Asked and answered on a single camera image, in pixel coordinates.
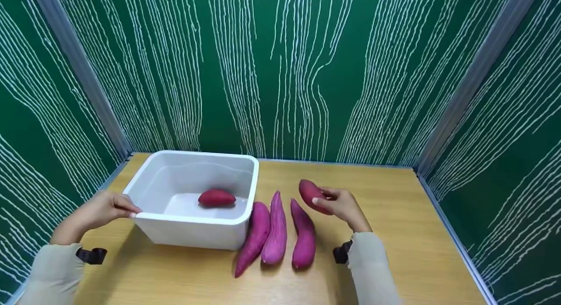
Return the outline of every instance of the hand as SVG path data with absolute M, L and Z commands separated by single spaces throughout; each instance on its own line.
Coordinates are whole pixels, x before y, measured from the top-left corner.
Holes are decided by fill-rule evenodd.
M 328 209 L 336 217 L 347 222 L 354 232 L 372 231 L 355 196 L 349 190 L 327 187 L 320 187 L 320 189 L 328 199 L 314 198 L 312 202 L 315 205 Z
M 141 211 L 128 195 L 107 190 L 99 191 L 56 227 L 50 243 L 79 243 L 87 231 L 102 227 L 120 217 L 134 217 Z

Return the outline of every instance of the red sweet potato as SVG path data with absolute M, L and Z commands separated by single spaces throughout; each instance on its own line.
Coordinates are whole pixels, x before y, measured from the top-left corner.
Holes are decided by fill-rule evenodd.
M 290 200 L 290 213 L 298 234 L 292 252 L 292 266 L 296 269 L 307 268 L 312 265 L 315 257 L 314 222 L 295 199 Z
M 238 255 L 234 277 L 239 277 L 257 259 L 269 236 L 269 210 L 264 203 L 254 202 L 249 233 Z
M 304 203 L 306 203 L 309 207 L 315 209 L 317 212 L 324 213 L 325 215 L 333 215 L 333 213 L 329 212 L 327 209 L 317 206 L 312 202 L 313 198 L 327 199 L 315 183 L 302 179 L 300 184 L 298 184 L 298 191 L 300 191 L 300 196 L 302 197 L 302 200 L 304 200 Z
M 219 207 L 232 205 L 236 201 L 236 197 L 227 191 L 220 189 L 210 189 L 204 191 L 199 196 L 199 203 L 206 207 Z
M 281 192 L 275 192 L 271 201 L 270 231 L 261 251 L 261 261 L 275 265 L 282 261 L 286 251 L 286 216 L 282 207 Z

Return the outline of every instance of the sleeve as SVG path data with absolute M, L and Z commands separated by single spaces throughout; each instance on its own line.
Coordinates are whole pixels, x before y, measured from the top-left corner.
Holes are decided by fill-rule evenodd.
M 81 244 L 42 247 L 33 261 L 18 305 L 71 305 L 84 275 L 84 262 L 76 257 L 81 247 Z
M 371 232 L 354 233 L 348 257 L 359 305 L 401 304 L 378 236 Z

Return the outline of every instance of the white plastic container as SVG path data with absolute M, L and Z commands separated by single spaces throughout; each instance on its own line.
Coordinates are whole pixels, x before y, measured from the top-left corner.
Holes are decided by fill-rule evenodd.
M 148 157 L 124 193 L 142 209 L 135 223 L 154 243 L 237 250 L 246 237 L 258 172 L 252 156 L 160 151 Z M 234 206 L 200 206 L 199 195 L 215 188 L 234 195 Z

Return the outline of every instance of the sweet potato in water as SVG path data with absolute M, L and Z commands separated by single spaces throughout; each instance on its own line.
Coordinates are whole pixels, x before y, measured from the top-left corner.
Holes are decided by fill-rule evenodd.
M 327 199 L 315 183 L 302 179 L 300 184 L 298 184 L 298 191 L 300 192 L 300 196 L 302 197 L 302 200 L 304 200 L 304 203 L 306 203 L 309 207 L 315 209 L 317 212 L 324 213 L 326 215 L 333 215 L 333 213 L 329 212 L 327 209 L 317 206 L 312 202 L 313 198 Z
M 220 189 L 210 189 L 204 191 L 199 196 L 199 203 L 206 207 L 219 207 L 232 205 L 236 201 L 236 197 L 227 191 Z
M 281 192 L 275 192 L 271 201 L 269 237 L 261 251 L 261 261 L 275 265 L 282 261 L 286 251 L 286 216 L 282 207 Z
M 304 269 L 312 265 L 315 257 L 314 222 L 295 199 L 290 200 L 290 213 L 298 234 L 292 253 L 292 266 Z
M 254 202 L 250 216 L 249 233 L 238 255 L 234 277 L 239 277 L 257 259 L 269 236 L 269 210 L 264 203 Z

